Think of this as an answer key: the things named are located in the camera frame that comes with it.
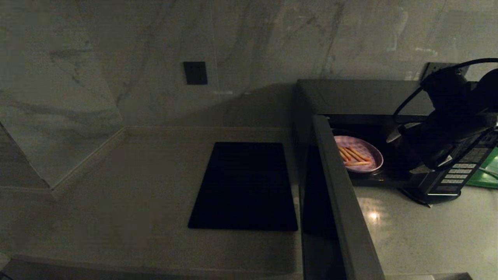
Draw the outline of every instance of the pink plate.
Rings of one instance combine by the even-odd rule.
[[[345,165],[347,170],[357,173],[368,173],[379,169],[384,163],[384,158],[382,157],[382,154],[372,144],[351,136],[334,136],[334,138],[336,140],[337,146],[354,148],[359,153],[369,158],[370,161],[372,162],[371,164],[368,165],[357,165],[357,166]]]

